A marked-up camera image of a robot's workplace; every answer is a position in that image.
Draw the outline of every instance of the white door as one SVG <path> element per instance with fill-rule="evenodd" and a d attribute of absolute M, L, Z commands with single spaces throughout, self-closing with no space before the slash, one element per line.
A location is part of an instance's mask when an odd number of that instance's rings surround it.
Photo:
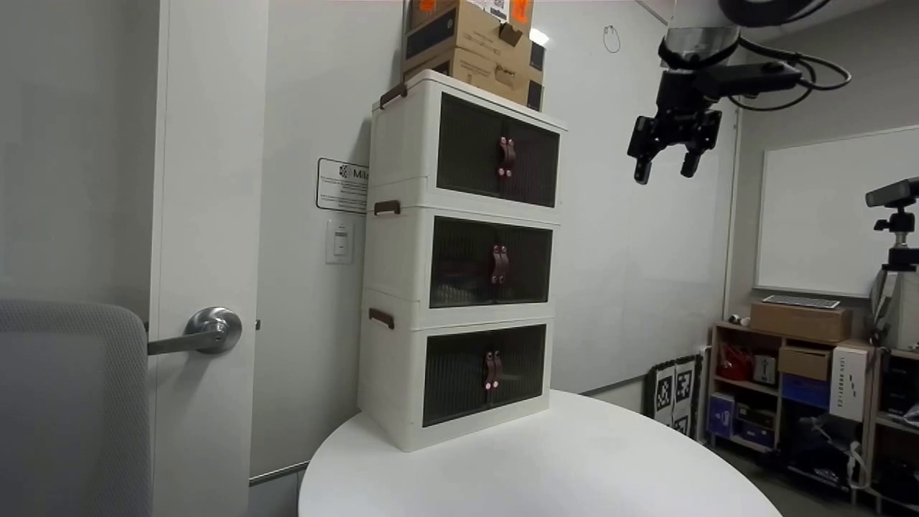
<path fill-rule="evenodd" d="M 247 508 L 267 0 L 0 2 L 0 295 L 225 304 L 225 356 L 151 358 L 152 515 Z"/>

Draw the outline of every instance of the ceiling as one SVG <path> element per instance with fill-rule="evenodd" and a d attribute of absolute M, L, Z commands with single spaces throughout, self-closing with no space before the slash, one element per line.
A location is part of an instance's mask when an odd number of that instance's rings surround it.
<path fill-rule="evenodd" d="M 678 2 L 698 2 L 698 0 L 639 0 L 645 2 L 646 8 L 652 8 L 662 21 L 673 21 L 676 15 L 676 7 Z M 883 0 L 831 0 L 821 11 L 815 11 L 813 18 L 803 21 L 803 24 L 790 24 L 790 27 L 782 27 L 782 28 L 749 28 L 747 34 L 754 41 L 772 41 L 772 37 L 782 37 L 782 34 L 792 34 L 792 32 L 805 32 L 811 27 L 821 27 L 828 21 L 837 21 L 837 18 L 846 18 L 851 11 L 860 11 L 860 8 L 870 8 L 870 7 L 879 7 Z"/>

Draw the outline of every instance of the white cabinet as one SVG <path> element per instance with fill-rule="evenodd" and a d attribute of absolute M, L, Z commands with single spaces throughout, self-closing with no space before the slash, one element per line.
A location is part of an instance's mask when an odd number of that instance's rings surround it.
<path fill-rule="evenodd" d="M 546 409 L 566 129 L 436 71 L 370 124 L 359 406 L 399 449 Z"/>

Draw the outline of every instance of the black drawer front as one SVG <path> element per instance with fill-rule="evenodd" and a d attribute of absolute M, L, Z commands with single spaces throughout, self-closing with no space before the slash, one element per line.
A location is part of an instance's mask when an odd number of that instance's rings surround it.
<path fill-rule="evenodd" d="M 561 139 L 442 96 L 436 187 L 556 208 Z"/>
<path fill-rule="evenodd" d="M 425 427 L 544 394 L 546 327 L 432 337 Z"/>
<path fill-rule="evenodd" d="M 553 229 L 435 219 L 432 308 L 548 301 Z"/>

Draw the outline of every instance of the white round table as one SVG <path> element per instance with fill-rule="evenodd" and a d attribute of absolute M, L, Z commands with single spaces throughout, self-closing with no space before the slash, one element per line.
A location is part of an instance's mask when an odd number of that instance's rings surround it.
<path fill-rule="evenodd" d="M 303 517 L 780 517 L 703 445 L 619 406 L 553 391 L 548 410 L 423 452 L 365 413 L 337 427 L 299 489 Z"/>

